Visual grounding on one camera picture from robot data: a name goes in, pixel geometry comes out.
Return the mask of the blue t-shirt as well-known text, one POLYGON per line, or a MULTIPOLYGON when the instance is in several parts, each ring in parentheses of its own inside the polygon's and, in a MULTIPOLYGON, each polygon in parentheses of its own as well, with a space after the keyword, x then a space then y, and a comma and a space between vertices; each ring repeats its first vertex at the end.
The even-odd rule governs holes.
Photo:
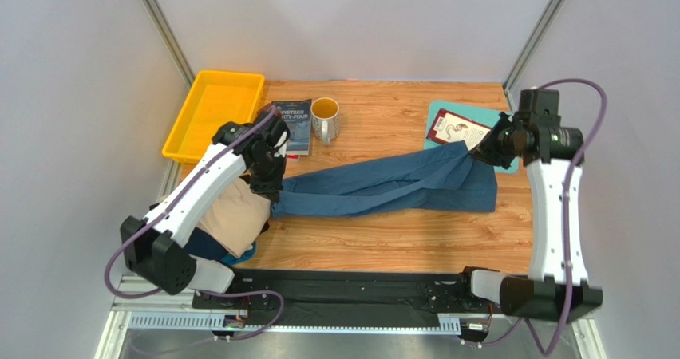
POLYGON ((455 142, 285 179, 271 214, 339 218, 409 208, 491 213, 497 193, 494 168, 455 142))

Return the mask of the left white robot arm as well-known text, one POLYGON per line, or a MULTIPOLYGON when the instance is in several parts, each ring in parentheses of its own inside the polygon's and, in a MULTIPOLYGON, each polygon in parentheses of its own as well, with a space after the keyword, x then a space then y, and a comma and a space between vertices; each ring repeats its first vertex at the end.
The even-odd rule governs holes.
POLYGON ((234 271, 220 262, 190 255, 184 247, 201 217, 244 173, 251 176, 253 193, 278 201, 290 134, 276 107, 261 112, 251 124, 222 125, 200 162, 165 200, 141 219, 129 216, 121 224, 121 247, 105 268, 109 290, 121 298, 135 297, 120 292, 110 281, 110 270, 122 256, 129 270, 155 286, 150 294, 226 293, 234 271))

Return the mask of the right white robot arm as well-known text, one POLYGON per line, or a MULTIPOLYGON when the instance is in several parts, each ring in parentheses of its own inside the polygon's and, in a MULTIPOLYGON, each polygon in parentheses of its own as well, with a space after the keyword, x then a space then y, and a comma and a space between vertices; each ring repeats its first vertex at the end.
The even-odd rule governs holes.
POLYGON ((526 277, 467 268, 468 291, 508 315, 570 323, 599 308, 603 292, 588 284, 579 237, 579 184, 586 140, 561 124, 559 92, 525 89, 518 110, 500 114, 470 152, 473 159, 508 168, 519 158, 533 206, 533 248, 526 277))

